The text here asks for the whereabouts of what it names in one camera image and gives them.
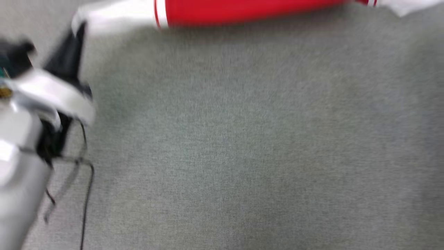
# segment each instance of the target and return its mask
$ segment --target gray surface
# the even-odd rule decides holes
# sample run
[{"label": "gray surface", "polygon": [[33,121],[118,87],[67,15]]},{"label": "gray surface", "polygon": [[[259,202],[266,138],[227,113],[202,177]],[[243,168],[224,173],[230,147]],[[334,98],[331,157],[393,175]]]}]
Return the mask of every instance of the gray surface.
[{"label": "gray surface", "polygon": [[[6,0],[0,30],[44,55],[81,2]],[[444,249],[443,13],[89,40],[86,249]],[[78,248],[87,175],[25,249]]]}]

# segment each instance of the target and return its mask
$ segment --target red stripe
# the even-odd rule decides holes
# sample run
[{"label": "red stripe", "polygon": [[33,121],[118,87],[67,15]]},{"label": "red stripe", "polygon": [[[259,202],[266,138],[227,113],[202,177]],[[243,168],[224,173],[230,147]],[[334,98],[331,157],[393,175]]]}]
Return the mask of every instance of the red stripe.
[{"label": "red stripe", "polygon": [[154,0],[154,15],[156,16],[157,28],[160,29],[159,17],[157,16],[157,0]]}]

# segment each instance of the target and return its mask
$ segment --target white stripe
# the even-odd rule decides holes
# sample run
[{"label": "white stripe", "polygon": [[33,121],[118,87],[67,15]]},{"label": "white stripe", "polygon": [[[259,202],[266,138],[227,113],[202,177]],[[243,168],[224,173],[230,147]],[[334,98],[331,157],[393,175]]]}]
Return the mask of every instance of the white stripe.
[{"label": "white stripe", "polygon": [[157,0],[157,18],[161,28],[168,28],[166,0]]}]

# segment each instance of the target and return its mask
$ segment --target cable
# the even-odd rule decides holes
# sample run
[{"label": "cable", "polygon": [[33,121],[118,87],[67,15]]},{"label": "cable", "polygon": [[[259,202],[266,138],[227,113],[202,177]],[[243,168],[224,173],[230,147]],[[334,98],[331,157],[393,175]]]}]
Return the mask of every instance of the cable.
[{"label": "cable", "polygon": [[[91,169],[91,174],[90,174],[90,178],[89,178],[89,183],[88,183],[88,189],[87,189],[87,193],[85,196],[85,202],[83,205],[83,219],[82,219],[82,234],[81,234],[81,240],[80,240],[80,250],[83,250],[83,246],[84,246],[84,242],[85,242],[85,231],[86,231],[86,222],[87,222],[87,212],[88,212],[88,204],[89,204],[89,200],[90,200],[90,196],[91,196],[91,190],[92,190],[92,185],[94,183],[94,176],[95,176],[95,168],[93,166],[93,164],[89,161],[84,159],[84,156],[87,152],[88,149],[88,145],[87,145],[87,139],[86,139],[86,132],[85,132],[85,127],[83,125],[82,122],[80,122],[80,125],[82,127],[82,133],[83,133],[83,147],[79,153],[78,157],[70,157],[70,156],[63,156],[60,155],[58,157],[56,157],[56,160],[61,160],[61,161],[65,161],[65,162],[72,162],[75,164],[75,168],[74,170],[70,173],[70,176],[68,176],[67,178],[67,182],[65,183],[65,185],[62,187],[61,191],[58,194],[61,194],[61,197],[63,197],[63,195],[66,193],[66,191],[71,187],[73,180],[75,179],[75,177],[78,174],[78,168],[81,165],[88,165]],[[73,172],[75,171],[75,169],[77,169],[77,173],[75,175],[73,175]],[[52,214],[52,211],[55,209],[55,205],[56,205],[56,201],[55,199],[51,196],[51,194],[49,193],[49,191],[47,190],[48,197],[51,199],[52,202],[52,206],[47,210],[47,212],[45,213],[45,222],[48,223],[49,217]]]}]

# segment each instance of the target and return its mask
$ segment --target gray fabric surface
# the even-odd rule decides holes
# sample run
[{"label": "gray fabric surface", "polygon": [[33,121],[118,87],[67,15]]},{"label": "gray fabric surface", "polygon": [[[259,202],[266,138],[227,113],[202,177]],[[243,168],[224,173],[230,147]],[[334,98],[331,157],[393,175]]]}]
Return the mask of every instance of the gray fabric surface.
[{"label": "gray fabric surface", "polygon": [[[85,2],[6,0],[0,30],[32,38],[38,65]],[[350,4],[90,39],[85,249],[444,249],[443,13]],[[79,247],[88,174],[26,250]]]}]

